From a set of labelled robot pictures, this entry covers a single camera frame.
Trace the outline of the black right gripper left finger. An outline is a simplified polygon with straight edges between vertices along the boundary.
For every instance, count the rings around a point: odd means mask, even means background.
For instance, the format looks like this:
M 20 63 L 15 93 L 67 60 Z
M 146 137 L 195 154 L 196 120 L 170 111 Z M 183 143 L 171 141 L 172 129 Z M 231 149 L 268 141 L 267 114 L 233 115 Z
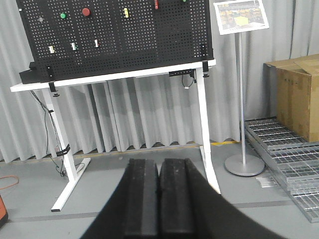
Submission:
M 153 160 L 130 159 L 110 199 L 84 239 L 157 239 L 158 169 Z

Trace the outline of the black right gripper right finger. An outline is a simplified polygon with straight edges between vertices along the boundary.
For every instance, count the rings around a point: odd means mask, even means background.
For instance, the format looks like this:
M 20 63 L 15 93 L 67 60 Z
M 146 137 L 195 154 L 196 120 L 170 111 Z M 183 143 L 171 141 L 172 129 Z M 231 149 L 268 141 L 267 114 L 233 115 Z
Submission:
M 160 170 L 163 239 L 280 239 L 218 194 L 190 159 L 165 159 Z

